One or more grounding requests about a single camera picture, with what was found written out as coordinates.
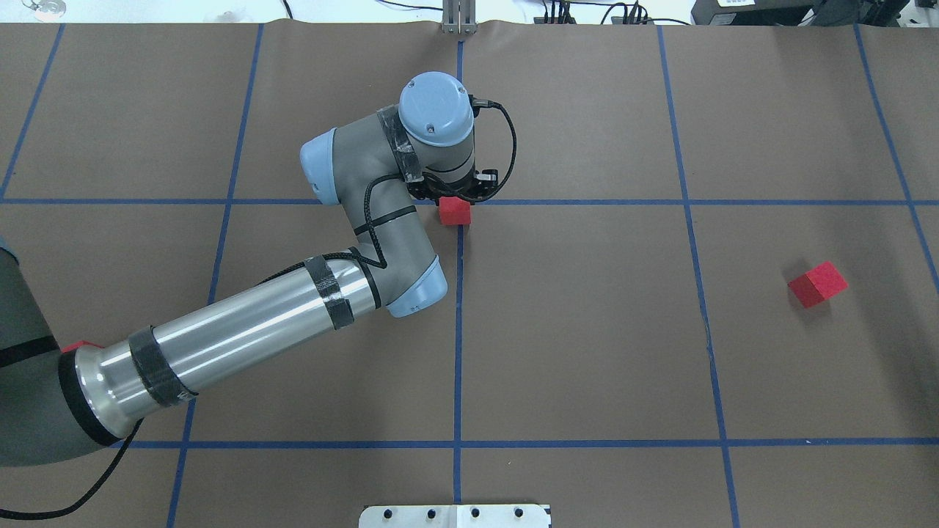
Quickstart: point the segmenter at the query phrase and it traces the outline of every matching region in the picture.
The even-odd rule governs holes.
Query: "metal post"
[[[442,29],[452,35],[476,33],[476,0],[443,0]]]

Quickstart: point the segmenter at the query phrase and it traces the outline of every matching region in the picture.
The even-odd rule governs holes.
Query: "grid line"
[[[711,390],[714,396],[714,408],[717,420],[717,433],[720,435],[720,451],[724,459],[724,480],[727,483],[727,498],[731,509],[731,523],[734,528],[740,528],[740,514],[737,511],[737,492],[733,484],[733,468],[731,466],[731,450],[727,446],[727,428],[724,424],[724,405],[720,395],[720,380],[717,375],[717,360],[714,355],[714,340],[711,335],[711,321],[707,313],[707,300],[704,297],[704,281],[701,277],[700,261],[698,259],[698,242],[695,237],[694,219],[691,216],[691,203],[688,196],[688,183],[685,178],[685,162],[682,158],[682,144],[678,135],[678,119],[675,116],[675,101],[671,93],[671,79],[669,77],[669,59],[665,48],[665,35],[662,26],[656,27],[658,34],[658,51],[662,58],[662,77],[665,81],[665,97],[669,104],[669,121],[671,124],[671,139],[675,147],[675,162],[678,166],[678,180],[682,188],[682,200],[685,207],[685,224],[688,231],[688,245],[691,249],[691,264],[695,272],[695,284],[698,288],[698,305],[701,320],[704,323],[708,363],[711,371]]]
[[[854,23],[854,38],[857,40],[857,51],[861,57],[861,66],[864,67],[864,76],[868,81],[868,89],[870,90],[870,98],[874,104],[874,111],[877,113],[877,119],[880,121],[881,130],[884,132],[887,148],[890,150],[890,159],[893,160],[894,169],[897,171],[897,178],[900,180],[903,196],[906,198],[906,206],[910,209],[910,216],[913,218],[913,226],[916,228],[916,236],[919,238],[919,245],[923,249],[926,265],[930,269],[932,285],[935,287],[936,293],[939,293],[939,274],[936,273],[936,266],[932,260],[930,245],[926,241],[926,235],[923,233],[923,226],[919,222],[919,215],[916,214],[916,204],[913,201],[913,195],[910,193],[910,186],[906,181],[906,175],[903,174],[903,166],[900,163],[900,156],[897,154],[897,147],[893,143],[893,135],[890,133],[890,127],[886,124],[884,109],[881,107],[880,98],[877,97],[874,79],[870,74],[868,54],[864,49],[864,39],[861,38],[861,26],[858,23]]]
[[[134,441],[131,449],[178,449],[179,441]],[[190,441],[189,449],[453,449],[449,440],[375,441]],[[461,449],[637,449],[711,447],[826,447],[838,445],[937,445],[939,437],[818,437],[818,438],[729,438],[714,439],[622,439],[622,440],[461,440]],[[120,443],[111,446],[120,447]]]
[[[412,200],[414,205],[432,206],[430,200]],[[315,198],[2,198],[0,204],[11,205],[313,205],[322,203]],[[496,206],[683,206],[694,207],[937,207],[939,200],[819,200],[819,199],[749,199],[749,198],[492,198],[477,204]]]
[[[456,80],[463,82],[463,40],[456,43]],[[454,504],[463,502],[463,244],[466,231],[456,228],[456,309],[454,322]]]
[[[4,195],[7,194],[9,181],[13,178],[13,171],[16,169],[16,161],[20,158],[20,149],[23,148],[23,143],[26,141],[26,133],[29,132],[29,124],[33,122],[33,114],[36,113],[36,107],[39,105],[39,97],[42,95],[42,88],[46,86],[46,79],[49,78],[49,70],[53,67],[55,53],[58,51],[58,45],[59,42],[62,41],[62,35],[64,33],[65,25],[62,23],[59,25],[58,31],[55,32],[55,40],[53,41],[53,47],[49,50],[49,58],[46,59],[46,66],[42,69],[39,84],[36,85],[36,92],[33,93],[33,100],[29,103],[29,110],[26,111],[26,118],[23,120],[23,127],[20,128],[20,135],[16,138],[16,146],[13,147],[13,154],[9,158],[7,172],[3,177],[3,184],[0,184],[0,200],[3,200]]]
[[[257,74],[257,60],[261,53],[261,40],[264,37],[264,25],[257,25],[257,36],[254,38],[254,54],[251,61],[251,71],[248,74],[248,87],[244,94],[244,106],[241,109],[241,123],[238,132],[238,141],[235,145],[235,156],[232,160],[231,177],[228,180],[228,195],[225,199],[225,211],[222,216],[222,227],[219,229],[219,243],[215,251],[215,263],[212,268],[212,280],[208,287],[207,304],[215,303],[215,293],[219,285],[219,271],[222,267],[222,256],[225,250],[225,238],[228,234],[228,220],[231,216],[235,198],[235,185],[238,183],[238,171],[241,162],[241,148],[244,144],[244,134],[248,127],[248,114],[251,111],[251,97],[254,93],[254,76]],[[166,527],[173,528],[176,524],[176,513],[179,505],[179,494],[182,492],[182,478],[186,470],[186,455],[189,452],[190,436],[192,435],[192,419],[195,416],[195,399],[190,400],[186,410],[186,423],[182,431],[182,442],[179,447],[176,478],[173,482],[173,494],[170,497],[169,512],[166,515]]]

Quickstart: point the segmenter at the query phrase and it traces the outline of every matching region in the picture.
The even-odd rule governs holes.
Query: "light blue joint cap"
[[[13,256],[13,259],[16,260],[17,262],[20,261],[20,259],[16,257],[16,254],[13,253],[13,250],[9,249],[9,246],[7,245],[7,241],[3,240],[3,237],[0,237],[0,250],[6,251],[7,253],[9,253],[11,256]]]
[[[300,165],[306,180],[313,185],[313,192],[323,205],[339,204],[336,195],[336,180],[332,176],[332,138],[336,129],[307,141],[300,148]]]
[[[397,318],[409,316],[443,299],[446,294],[447,278],[443,276],[440,257],[436,256],[421,278],[388,305],[388,311]]]
[[[401,90],[398,115],[418,141],[452,147],[472,132],[472,108],[466,88],[453,75],[428,71]]]

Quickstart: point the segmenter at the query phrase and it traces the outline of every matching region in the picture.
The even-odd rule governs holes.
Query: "black tape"
[[[189,401],[199,393],[189,390],[170,368],[160,350],[160,343],[153,336],[153,327],[147,327],[127,338],[131,347],[131,359],[144,388],[153,399],[164,407],[172,407]]]
[[[362,253],[359,252],[359,248],[352,246],[349,248],[349,253],[354,256],[362,256]],[[368,281],[368,287],[372,290],[372,299],[375,300],[375,309],[378,310],[381,308],[381,294],[378,293],[378,285],[375,284],[375,278],[372,277],[372,269],[365,262],[359,261],[359,267],[362,268],[362,273],[365,274],[365,280]]]
[[[385,131],[388,146],[392,148],[394,162],[398,164],[398,170],[405,177],[405,183],[423,181],[421,160],[414,152],[414,146],[408,137],[408,130],[401,122],[398,109],[394,105],[386,106],[378,110],[377,114],[378,120],[381,121],[381,129]]]
[[[385,215],[379,216],[378,218],[373,219],[372,227],[378,227],[379,225],[387,224],[388,222],[392,220],[396,220],[406,214],[411,214],[412,212],[417,212],[417,208],[414,206],[407,206],[399,210],[393,210],[392,212],[388,214],[385,214]],[[368,231],[368,224],[362,224],[355,228],[355,236],[358,237],[359,235],[361,235],[362,233],[366,231]]]
[[[304,260],[303,265],[306,266],[306,271],[310,273],[316,285],[316,291],[326,304],[326,311],[330,313],[330,319],[332,319],[332,328],[339,330],[355,322],[355,318],[352,317],[352,306],[348,299],[343,297],[343,292],[339,290],[339,281],[332,274],[330,267],[326,265],[326,259],[322,256],[314,256]]]
[[[55,342],[55,338],[51,335],[7,347],[0,350],[0,368],[19,363],[24,359],[29,359],[52,350],[58,350],[58,343]]]
[[[88,438],[104,446],[120,440],[104,428],[95,413],[88,407],[85,393],[82,392],[82,386],[78,382],[78,372],[75,371],[75,350],[59,356],[59,386],[62,387],[62,396],[69,405],[72,417]]]

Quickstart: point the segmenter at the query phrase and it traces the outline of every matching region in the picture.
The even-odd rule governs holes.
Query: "table surface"
[[[63,344],[348,247],[298,149],[414,74],[461,77],[519,135],[471,226],[419,205],[443,301],[148,417],[48,525],[516,501],[555,526],[939,520],[939,31],[12,24],[0,45],[0,233]],[[503,168],[498,115],[477,134]],[[805,310],[786,284],[826,260],[850,286]],[[0,469],[2,506],[63,507],[114,452]]]

